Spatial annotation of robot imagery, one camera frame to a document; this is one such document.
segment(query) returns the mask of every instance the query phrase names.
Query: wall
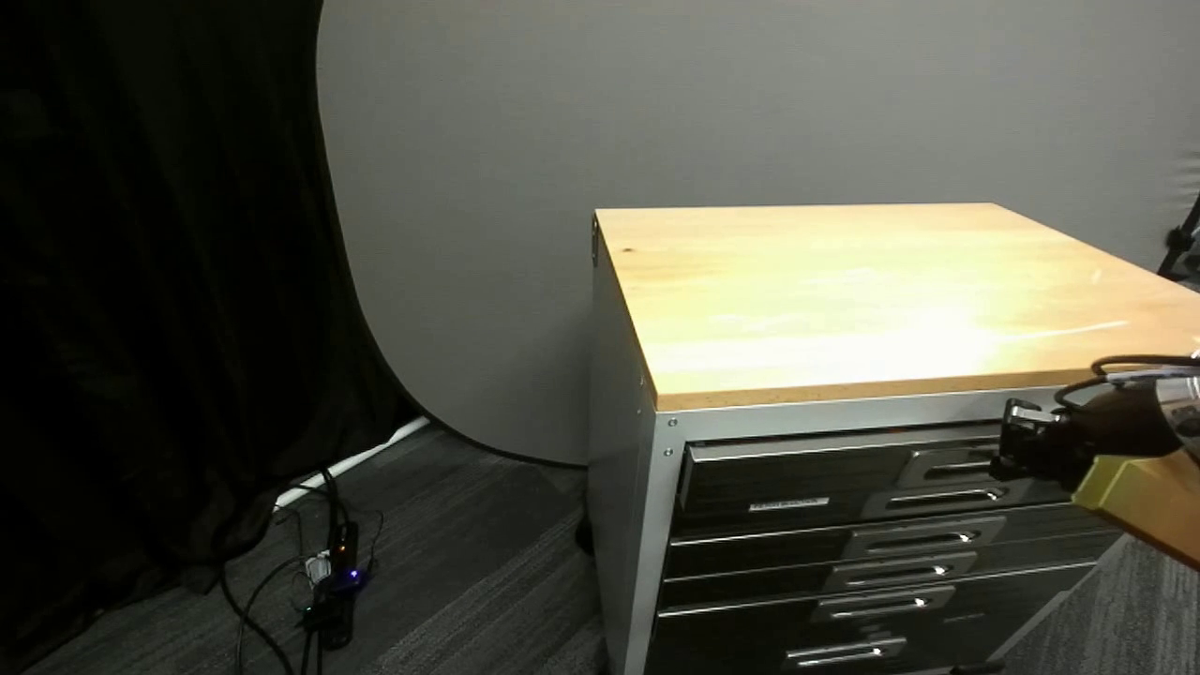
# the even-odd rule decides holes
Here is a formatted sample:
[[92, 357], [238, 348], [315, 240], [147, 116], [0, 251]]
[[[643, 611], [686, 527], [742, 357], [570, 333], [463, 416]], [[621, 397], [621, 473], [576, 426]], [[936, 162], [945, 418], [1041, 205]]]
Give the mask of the wall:
[[458, 430], [582, 461], [592, 205], [988, 200], [1155, 267], [1193, 0], [325, 0], [367, 318]]

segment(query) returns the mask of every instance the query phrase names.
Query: cabinet drawer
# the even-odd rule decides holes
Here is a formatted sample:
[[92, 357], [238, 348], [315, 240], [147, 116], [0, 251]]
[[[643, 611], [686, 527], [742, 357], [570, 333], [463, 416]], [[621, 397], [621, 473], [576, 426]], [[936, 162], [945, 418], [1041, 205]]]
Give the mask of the cabinet drawer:
[[688, 447], [673, 531], [730, 537], [1066, 497], [1051, 480], [993, 480], [993, 450], [998, 423]]
[[1102, 550], [1111, 550], [1113, 538], [1117, 531], [1091, 531], [1091, 537], [993, 543], [981, 550], [947, 550], [947, 555], [665, 577], [661, 611], [803, 601], [817, 592], [908, 587], [908, 583], [962, 582], [971, 573], [998, 573], [998, 568], [1023, 568], [1023, 567], [1096, 561]]
[[911, 522], [861, 522], [828, 527], [787, 527], [755, 537], [673, 537], [668, 543], [668, 577], [762, 568], [797, 561], [852, 561], [852, 560], [905, 560], [981, 550], [1023, 538], [1068, 538], [1083, 531], [1117, 537], [1113, 526], [1068, 502], [1012, 505], [1001, 513], [911, 518]]
[[1010, 635], [1083, 573], [1088, 567], [1056, 567], [911, 592], [661, 616], [648, 670], [838, 675], [986, 665]]

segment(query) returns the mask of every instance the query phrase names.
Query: drawer handle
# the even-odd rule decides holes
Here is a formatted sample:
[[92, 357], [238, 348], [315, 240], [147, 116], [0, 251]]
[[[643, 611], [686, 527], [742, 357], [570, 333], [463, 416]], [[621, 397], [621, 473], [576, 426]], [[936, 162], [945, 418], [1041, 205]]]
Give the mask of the drawer handle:
[[848, 601], [822, 601], [817, 611], [828, 622], [852, 622], [852, 618], [876, 618], [876, 616], [911, 616], [911, 611], [933, 611], [952, 596], [952, 583], [945, 587], [917, 587], [905, 596], [848, 596]]
[[817, 497], [776, 497], [776, 502], [750, 502], [750, 513], [778, 513], [778, 510], [826, 510], [828, 496]]
[[980, 527], [952, 527], [952, 531], [921, 531], [921, 537], [895, 537], [895, 538], [871, 538], [866, 550], [925, 550], [925, 547], [971, 547], [981, 531]]
[[883, 510], [947, 510], [947, 505], [993, 505], [1006, 502], [1006, 487], [955, 487], [955, 490], [901, 490]]
[[952, 465], [933, 465], [925, 468], [925, 480], [962, 480], [962, 477], [988, 477], [988, 456], [981, 461], [952, 461]]
[[787, 653], [787, 661], [797, 670], [808, 670], [808, 668], [831, 668], [831, 665], [888, 661], [905, 645], [908, 645], [908, 637], [876, 637], [876, 642], [855, 642], [855, 645], [795, 650], [795, 653]]
[[1006, 518], [861, 527], [852, 537], [848, 555], [931, 555], [931, 550], [986, 547], [1001, 527], [1006, 527]]
[[871, 587], [871, 583], [917, 583], [917, 582], [945, 582], [955, 573], [955, 561], [916, 561], [916, 567], [891, 567], [891, 568], [871, 568], [842, 577], [842, 587]]

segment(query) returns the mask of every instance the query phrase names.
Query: grey wall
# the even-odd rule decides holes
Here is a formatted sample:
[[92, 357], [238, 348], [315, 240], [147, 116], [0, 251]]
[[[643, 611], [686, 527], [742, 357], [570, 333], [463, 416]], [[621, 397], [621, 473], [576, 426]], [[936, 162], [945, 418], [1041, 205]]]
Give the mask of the grey wall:
[[408, 390], [582, 461], [592, 205], [988, 200], [1155, 267], [1197, 0], [325, 0], [367, 318]]

